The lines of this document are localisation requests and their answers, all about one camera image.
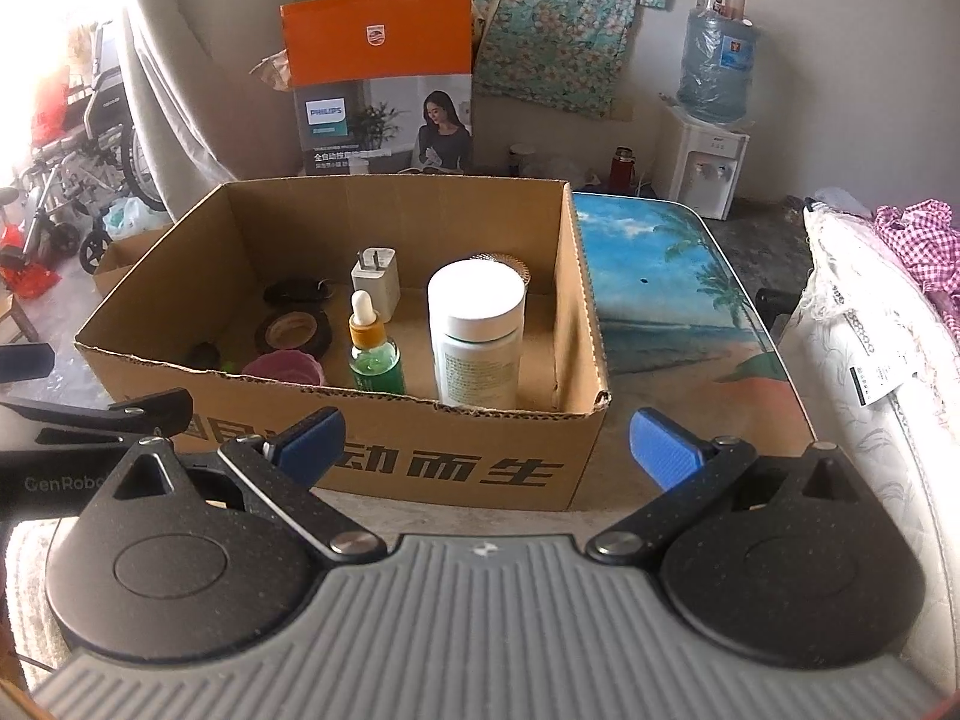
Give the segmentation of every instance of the white supplement bottle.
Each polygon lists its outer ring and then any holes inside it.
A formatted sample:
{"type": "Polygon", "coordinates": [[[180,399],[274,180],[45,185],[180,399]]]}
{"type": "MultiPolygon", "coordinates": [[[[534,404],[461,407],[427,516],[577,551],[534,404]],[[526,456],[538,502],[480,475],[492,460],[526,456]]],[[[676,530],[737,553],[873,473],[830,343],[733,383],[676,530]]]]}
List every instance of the white supplement bottle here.
{"type": "Polygon", "coordinates": [[[526,285],[510,266],[462,260],[426,288],[440,403],[517,408],[526,285]]]}

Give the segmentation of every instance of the orange box lid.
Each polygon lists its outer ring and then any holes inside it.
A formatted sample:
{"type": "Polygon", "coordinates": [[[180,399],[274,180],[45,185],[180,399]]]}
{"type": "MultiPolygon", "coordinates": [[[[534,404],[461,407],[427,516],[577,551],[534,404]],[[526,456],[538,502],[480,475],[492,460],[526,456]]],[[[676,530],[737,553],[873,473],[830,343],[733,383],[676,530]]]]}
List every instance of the orange box lid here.
{"type": "Polygon", "coordinates": [[[469,74],[472,0],[310,0],[280,7],[294,86],[469,74]]]}

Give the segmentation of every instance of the open cardboard box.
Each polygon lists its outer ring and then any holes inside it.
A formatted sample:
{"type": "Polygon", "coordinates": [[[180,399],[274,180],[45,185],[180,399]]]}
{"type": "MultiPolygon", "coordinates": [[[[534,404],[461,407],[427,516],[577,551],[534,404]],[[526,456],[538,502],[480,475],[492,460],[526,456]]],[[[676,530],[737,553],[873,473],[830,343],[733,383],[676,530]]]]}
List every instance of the open cardboard box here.
{"type": "Polygon", "coordinates": [[[113,241],[100,258],[100,264],[93,271],[93,284],[101,295],[109,295],[110,290],[120,283],[127,271],[159,241],[163,234],[170,229],[166,225],[158,230],[146,230],[129,238],[113,241]]]}
{"type": "Polygon", "coordinates": [[[324,176],[214,190],[113,290],[77,346],[115,399],[185,386],[196,414],[180,450],[280,432],[323,406],[342,410],[347,452],[320,485],[388,498],[509,509],[569,504],[608,405],[606,368],[569,186],[466,176],[324,176]],[[352,385],[349,271],[356,252],[397,251],[400,304],[387,325],[407,396],[352,385]],[[520,410],[436,400],[425,289],[443,265],[477,252],[531,271],[520,410]],[[237,370],[256,357],[270,309],[264,287],[293,275],[339,285],[326,305],[332,386],[299,386],[181,365],[214,341],[237,370]]]}

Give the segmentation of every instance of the label sticker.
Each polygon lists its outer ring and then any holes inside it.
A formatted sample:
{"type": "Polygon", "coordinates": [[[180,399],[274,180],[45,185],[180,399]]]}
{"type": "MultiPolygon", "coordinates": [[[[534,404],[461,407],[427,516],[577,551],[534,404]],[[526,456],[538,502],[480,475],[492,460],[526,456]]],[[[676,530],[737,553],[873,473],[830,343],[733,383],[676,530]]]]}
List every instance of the label sticker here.
{"type": "Polygon", "coordinates": [[[909,357],[901,352],[884,362],[870,360],[864,365],[853,365],[850,375],[853,376],[853,386],[860,405],[868,406],[891,394],[915,371],[915,365],[910,365],[909,357]]]}
{"type": "Polygon", "coordinates": [[[306,103],[306,122],[314,135],[346,135],[347,103],[343,98],[310,100],[306,103]]]}
{"type": "Polygon", "coordinates": [[[917,372],[914,344],[909,333],[884,314],[861,310],[859,314],[848,311],[844,317],[863,344],[863,351],[854,353],[850,375],[857,400],[861,406],[868,406],[917,372]]]}
{"type": "Polygon", "coordinates": [[[754,41],[724,35],[720,49],[720,67],[748,73],[754,69],[754,41]]]}

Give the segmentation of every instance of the black tape roll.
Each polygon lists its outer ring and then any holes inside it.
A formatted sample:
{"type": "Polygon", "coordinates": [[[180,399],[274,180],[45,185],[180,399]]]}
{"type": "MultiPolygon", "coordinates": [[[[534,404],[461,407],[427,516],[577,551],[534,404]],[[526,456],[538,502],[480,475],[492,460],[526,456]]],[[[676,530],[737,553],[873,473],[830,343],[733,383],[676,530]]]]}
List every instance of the black tape roll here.
{"type": "Polygon", "coordinates": [[[271,314],[253,335],[260,354],[296,349],[315,360],[325,355],[330,341],[333,341],[333,332],[326,314],[317,305],[302,303],[271,314]]]}

